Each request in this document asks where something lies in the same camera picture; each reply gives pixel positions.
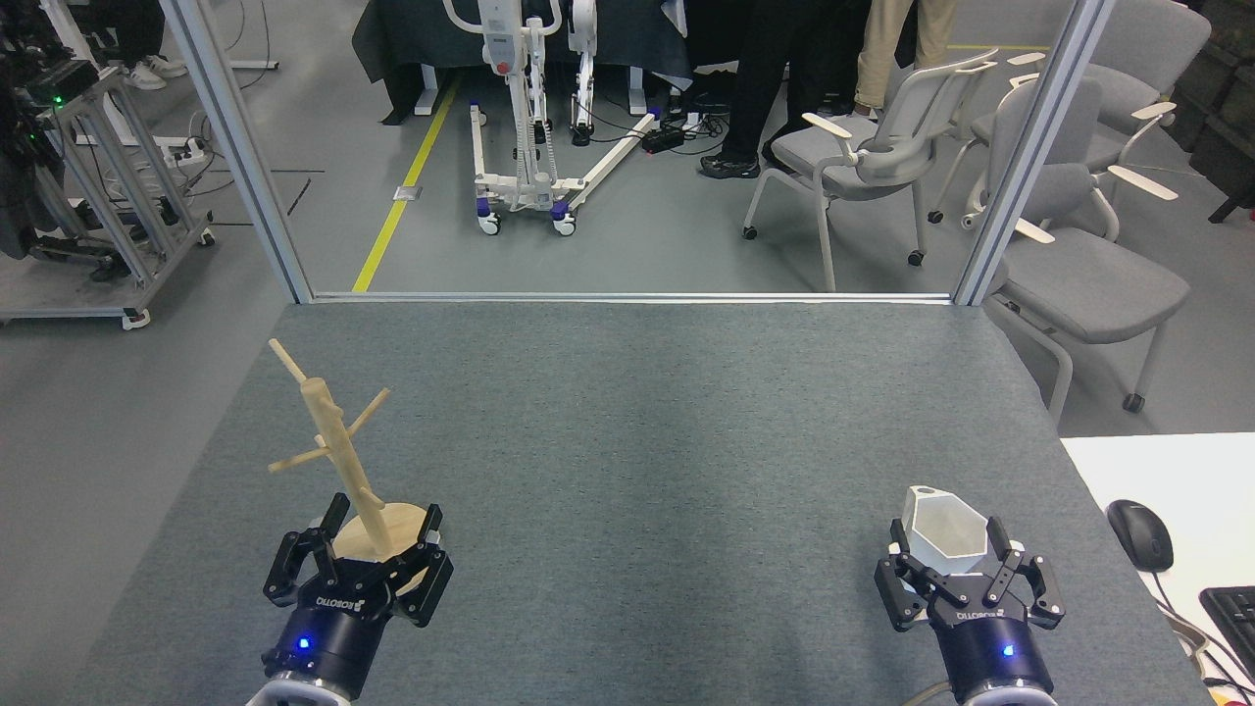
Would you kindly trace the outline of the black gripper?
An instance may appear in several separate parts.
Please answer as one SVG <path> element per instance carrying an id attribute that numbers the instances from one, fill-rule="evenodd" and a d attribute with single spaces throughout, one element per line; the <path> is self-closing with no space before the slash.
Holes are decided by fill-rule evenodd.
<path id="1" fill-rule="evenodd" d="M 1065 616 L 1053 566 L 1012 540 L 996 517 L 986 540 L 999 562 L 986 577 L 945 577 L 910 553 L 900 518 L 890 535 L 897 549 L 878 559 L 875 583 L 896 631 L 907 631 L 929 604 L 953 696 L 959 703 L 1049 703 L 1052 678 L 1029 623 L 1057 630 Z M 1032 603 L 1008 593 L 1013 577 L 1027 578 Z"/>
<path id="2" fill-rule="evenodd" d="M 429 624 L 454 567 L 438 537 L 443 519 L 439 505 L 427 507 L 414 545 L 399 556 L 399 579 L 418 578 L 414 588 L 398 588 L 395 594 L 388 582 L 374 573 L 380 563 L 335 564 L 333 540 L 349 508 L 345 493 L 335 493 L 318 525 L 289 530 L 279 540 L 279 551 L 264 582 L 264 594 L 279 607 L 295 604 L 296 608 L 287 617 L 276 646 L 264 652 L 264 673 L 266 678 L 277 678 L 285 672 L 295 678 L 318 678 L 348 700 L 356 700 L 392 612 L 415 627 Z M 310 554 L 318 572 L 296 588 Z"/>

